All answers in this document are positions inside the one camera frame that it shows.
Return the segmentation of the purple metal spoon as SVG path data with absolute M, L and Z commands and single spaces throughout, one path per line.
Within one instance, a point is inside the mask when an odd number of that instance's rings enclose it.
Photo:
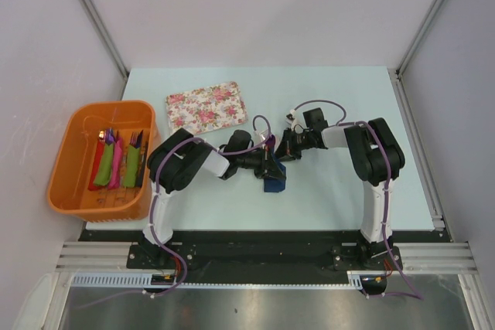
M 265 144 L 269 149 L 274 150 L 276 148 L 276 136 L 271 134 Z

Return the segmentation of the dark blue paper napkin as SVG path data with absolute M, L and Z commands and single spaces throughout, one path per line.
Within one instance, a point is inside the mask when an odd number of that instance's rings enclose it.
M 269 150 L 268 173 L 264 176 L 264 192 L 280 193 L 286 188 L 286 167 L 275 156 L 273 149 Z

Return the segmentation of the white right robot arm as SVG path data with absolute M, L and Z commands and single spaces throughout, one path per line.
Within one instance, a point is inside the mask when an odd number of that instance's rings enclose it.
M 305 111 L 303 117 L 306 125 L 298 130 L 295 111 L 287 115 L 291 125 L 283 131 L 275 155 L 281 161 L 292 161 L 312 148 L 349 151 L 353 169 L 364 187 L 360 233 L 366 244 L 358 247 L 357 261 L 366 269 L 374 269 L 385 257 L 379 243 L 391 245 L 391 195 L 393 182 L 405 166 L 404 152 L 382 117 L 333 126 L 319 108 Z

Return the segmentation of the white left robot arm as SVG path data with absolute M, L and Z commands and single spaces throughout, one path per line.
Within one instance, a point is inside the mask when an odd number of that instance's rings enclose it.
M 286 170 L 276 158 L 274 146 L 273 135 L 255 145 L 247 131 L 236 130 L 225 146 L 214 148 L 184 128 L 158 146 L 147 161 L 152 201 L 148 225 L 143 229 L 144 237 L 150 242 L 144 250 L 145 260 L 156 268 L 170 261 L 171 250 L 164 243 L 173 235 L 172 198 L 183 191 L 201 169 L 223 180 L 234 176 L 239 168 L 251 170 L 263 181 L 265 192 L 283 191 Z

